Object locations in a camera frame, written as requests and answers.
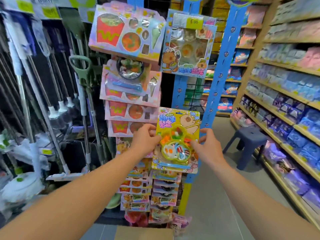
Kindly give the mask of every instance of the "person's left hand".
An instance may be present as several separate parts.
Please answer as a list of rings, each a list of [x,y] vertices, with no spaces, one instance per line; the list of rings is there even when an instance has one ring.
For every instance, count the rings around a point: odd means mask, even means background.
[[[133,140],[130,149],[147,156],[161,140],[161,136],[156,136],[156,127],[151,124],[143,125],[138,131],[133,133]]]

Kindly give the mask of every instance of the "cardboard box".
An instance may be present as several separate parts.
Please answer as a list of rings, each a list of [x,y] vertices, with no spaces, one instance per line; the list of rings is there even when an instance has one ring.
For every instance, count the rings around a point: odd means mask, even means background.
[[[114,240],[173,240],[174,232],[168,228],[118,226]]]

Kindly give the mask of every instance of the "person's right hand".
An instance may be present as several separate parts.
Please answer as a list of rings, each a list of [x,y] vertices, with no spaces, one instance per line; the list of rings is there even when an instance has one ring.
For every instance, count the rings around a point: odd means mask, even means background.
[[[199,143],[191,141],[191,146],[198,154],[199,159],[213,167],[228,165],[223,157],[221,144],[214,136],[212,129],[204,128],[200,129],[200,132],[206,133],[206,135],[199,139]]]

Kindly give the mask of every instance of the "yellow toy package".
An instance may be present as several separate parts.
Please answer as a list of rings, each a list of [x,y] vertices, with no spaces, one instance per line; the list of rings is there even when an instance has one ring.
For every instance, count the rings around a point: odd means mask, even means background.
[[[191,141],[198,141],[200,112],[159,108],[156,134],[160,143],[154,149],[152,168],[183,173],[198,172],[198,155]]]

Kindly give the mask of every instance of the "yellow strip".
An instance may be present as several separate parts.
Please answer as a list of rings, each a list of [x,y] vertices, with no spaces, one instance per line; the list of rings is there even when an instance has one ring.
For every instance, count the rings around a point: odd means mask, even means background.
[[[185,183],[183,186],[184,186],[183,193],[182,193],[182,197],[181,197],[181,201],[180,201],[180,205],[179,205],[179,211],[178,211],[179,215],[181,215],[181,216],[184,216],[184,214],[186,212],[187,203],[188,203],[189,194],[190,194],[192,184]]]

